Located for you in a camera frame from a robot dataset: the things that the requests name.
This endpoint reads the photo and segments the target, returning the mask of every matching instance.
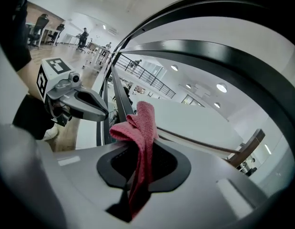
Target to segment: desk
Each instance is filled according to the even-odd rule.
[[[95,67],[97,64],[99,64],[102,67],[110,54],[109,50],[94,42],[89,42],[87,45],[87,49],[89,49],[90,52],[87,53],[86,66],[88,66],[87,62],[90,62],[90,64],[92,63],[93,67]],[[106,55],[103,58],[101,58],[103,52],[106,52]]]
[[[35,24],[33,24],[33,23],[26,23],[26,25],[28,25],[29,27],[32,27],[31,30],[32,30],[33,27],[35,26]],[[56,29],[52,29],[52,28],[50,28],[50,27],[45,27],[45,28],[43,28],[43,30],[42,30],[42,32],[41,32],[41,37],[40,37],[39,40],[38,40],[38,47],[40,47],[40,45],[41,45],[41,40],[42,40],[42,37],[43,37],[43,34],[44,34],[45,31],[48,31],[48,32],[47,32],[47,36],[46,36],[44,42],[46,42],[47,37],[48,37],[48,34],[49,34],[50,31],[57,32],[57,35],[56,35],[56,38],[55,38],[55,40],[54,40],[54,44],[53,44],[53,46],[55,46],[55,43],[56,43],[57,38],[58,38],[58,35],[60,34],[61,31],[56,30]]]
[[[80,38],[79,37],[77,37],[77,36],[73,36],[73,35],[71,35],[71,34],[66,34],[66,36],[70,36],[70,40],[69,40],[69,43],[68,43],[68,46],[70,47],[70,42],[71,42],[71,40],[72,40],[72,37],[75,37],[75,43],[74,43],[74,45],[76,45],[77,44],[77,40],[79,40]]]

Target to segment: metal railing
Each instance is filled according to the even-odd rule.
[[[164,93],[166,96],[173,98],[176,93],[170,89],[167,85],[165,85],[162,81],[160,81],[157,77],[153,74],[148,72],[146,69],[142,68],[136,62],[132,61],[131,59],[127,58],[124,55],[121,55],[117,60],[116,66],[119,66],[124,71],[134,75],[138,79],[146,82],[150,86],[156,88],[158,91]]]

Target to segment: person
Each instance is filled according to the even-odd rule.
[[[79,46],[77,48],[83,48],[86,45],[86,41],[89,34],[87,32],[87,28],[84,28],[84,32],[80,35]]]
[[[140,63],[142,62],[142,59],[140,60],[135,60],[134,62],[131,63],[130,67],[132,68],[132,74],[135,71],[135,69],[137,68],[138,65],[140,65]]]
[[[107,50],[109,50],[109,49],[111,48],[111,42],[108,43],[108,44],[106,44],[106,46],[103,47],[103,48],[106,48]],[[102,56],[105,57],[106,54],[107,54],[107,52],[103,50],[103,52],[102,52]]]
[[[32,61],[27,45],[27,4],[27,0],[18,1],[13,16],[5,20],[5,29],[9,33],[0,34],[0,44],[13,69],[29,89],[29,94],[18,108],[13,124],[27,130],[35,139],[41,140],[46,131],[53,128],[54,122],[45,110],[36,85],[39,65]]]
[[[111,42],[106,45],[106,48],[109,50],[111,48]]]

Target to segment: red cloth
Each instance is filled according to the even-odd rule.
[[[155,123],[155,112],[151,104],[140,101],[137,115],[126,116],[127,122],[115,124],[110,129],[113,138],[120,141],[134,141],[138,148],[138,161],[129,195],[129,206],[134,218],[148,201],[148,185],[153,181],[153,140],[159,138]]]

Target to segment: black hole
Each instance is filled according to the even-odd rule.
[[[111,160],[112,167],[128,181],[137,167],[138,148],[130,147]],[[177,168],[177,159],[159,146],[153,147],[153,180],[159,180]]]
[[[96,103],[96,101],[94,100],[94,98],[89,94],[89,93],[85,93],[85,92],[79,92],[77,94],[77,97],[89,104],[92,104],[94,106],[98,106],[98,104]]]

